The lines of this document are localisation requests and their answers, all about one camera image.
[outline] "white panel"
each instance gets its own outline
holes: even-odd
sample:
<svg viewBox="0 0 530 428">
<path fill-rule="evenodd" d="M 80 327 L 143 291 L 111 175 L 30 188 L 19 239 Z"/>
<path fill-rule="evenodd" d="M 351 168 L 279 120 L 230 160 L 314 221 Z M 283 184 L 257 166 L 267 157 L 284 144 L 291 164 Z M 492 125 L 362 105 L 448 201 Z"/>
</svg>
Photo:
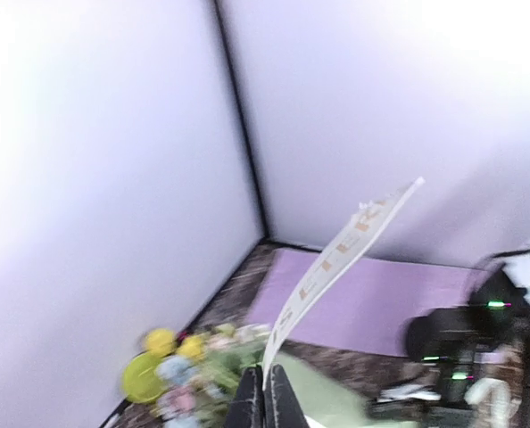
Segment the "white panel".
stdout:
<svg viewBox="0 0 530 428">
<path fill-rule="evenodd" d="M 259 238 L 203 0 L 0 2 L 0 427 L 97 427 Z"/>
<path fill-rule="evenodd" d="M 530 237 L 530 3 L 227 0 L 277 239 L 325 245 L 426 185 L 371 252 L 470 266 Z"/>
</svg>

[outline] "brown granite surface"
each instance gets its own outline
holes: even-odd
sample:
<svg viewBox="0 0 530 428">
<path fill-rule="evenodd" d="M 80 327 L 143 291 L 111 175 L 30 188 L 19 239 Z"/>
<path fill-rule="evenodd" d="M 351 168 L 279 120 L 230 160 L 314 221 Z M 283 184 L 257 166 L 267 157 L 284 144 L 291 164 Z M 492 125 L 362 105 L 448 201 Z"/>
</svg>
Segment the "brown granite surface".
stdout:
<svg viewBox="0 0 530 428">
<path fill-rule="evenodd" d="M 195 323 L 195 329 L 222 323 L 243 323 L 259 287 L 273 263 L 275 244 L 258 245 L 250 257 L 237 270 L 232 279 L 223 287 Z M 368 397 L 375 397 L 380 389 L 392 382 L 411 378 L 422 372 L 419 382 L 432 382 L 434 373 L 417 363 L 405 358 L 366 354 L 350 350 L 336 350 L 307 343 L 287 341 L 283 351 L 301 358 L 318 369 L 321 373 L 336 379 L 347 387 Z M 509 353 L 509 361 L 502 366 L 485 367 L 485 372 L 492 377 L 509 382 L 513 397 L 520 394 L 522 372 L 520 356 L 517 352 Z M 418 418 L 418 412 L 410 414 Z M 487 428 L 489 423 L 489 406 L 483 404 L 478 408 L 476 428 Z M 517 425 L 514 417 L 512 426 Z M 122 414 L 114 428 L 160 428 L 162 422 L 149 414 L 148 407 L 132 404 Z"/>
</svg>

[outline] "purple paper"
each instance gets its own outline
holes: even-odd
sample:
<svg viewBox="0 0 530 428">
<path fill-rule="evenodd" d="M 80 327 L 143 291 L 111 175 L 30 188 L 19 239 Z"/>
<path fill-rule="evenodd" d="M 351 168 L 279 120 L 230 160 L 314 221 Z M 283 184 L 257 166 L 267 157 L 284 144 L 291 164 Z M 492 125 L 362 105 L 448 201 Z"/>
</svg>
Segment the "purple paper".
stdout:
<svg viewBox="0 0 530 428">
<path fill-rule="evenodd" d="M 318 254 L 277 250 L 246 321 L 273 326 Z M 360 259 L 328 290 L 289 339 L 374 354 L 404 356 L 407 320 L 465 302 L 469 269 Z"/>
</svg>

